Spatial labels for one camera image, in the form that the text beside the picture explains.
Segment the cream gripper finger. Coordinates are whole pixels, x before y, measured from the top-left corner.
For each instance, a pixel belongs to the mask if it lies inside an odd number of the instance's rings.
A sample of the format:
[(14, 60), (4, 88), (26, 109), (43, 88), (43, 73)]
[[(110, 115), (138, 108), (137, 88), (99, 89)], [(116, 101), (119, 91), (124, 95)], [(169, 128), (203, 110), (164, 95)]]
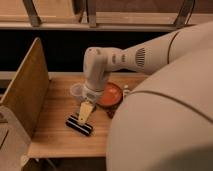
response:
[(78, 116), (78, 123), (80, 125), (84, 125), (87, 122), (90, 114), (93, 112), (93, 109), (94, 105), (89, 101), (84, 101), (81, 103)]

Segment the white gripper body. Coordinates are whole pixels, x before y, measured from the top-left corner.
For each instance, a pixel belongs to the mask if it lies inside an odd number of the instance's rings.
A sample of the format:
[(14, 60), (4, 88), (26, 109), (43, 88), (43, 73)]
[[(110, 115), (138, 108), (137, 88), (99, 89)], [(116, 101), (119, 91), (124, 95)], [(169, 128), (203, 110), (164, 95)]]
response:
[(85, 100), (95, 104), (101, 97), (102, 93), (89, 89), (86, 85), (83, 85), (82, 96)]

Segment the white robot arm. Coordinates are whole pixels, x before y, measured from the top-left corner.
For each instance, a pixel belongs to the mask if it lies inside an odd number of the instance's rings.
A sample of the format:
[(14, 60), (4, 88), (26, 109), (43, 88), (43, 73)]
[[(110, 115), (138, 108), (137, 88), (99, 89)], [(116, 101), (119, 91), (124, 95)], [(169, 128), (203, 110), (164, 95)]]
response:
[(213, 171), (213, 21), (125, 50), (88, 48), (83, 97), (96, 102), (119, 69), (148, 78), (112, 119), (107, 171)]

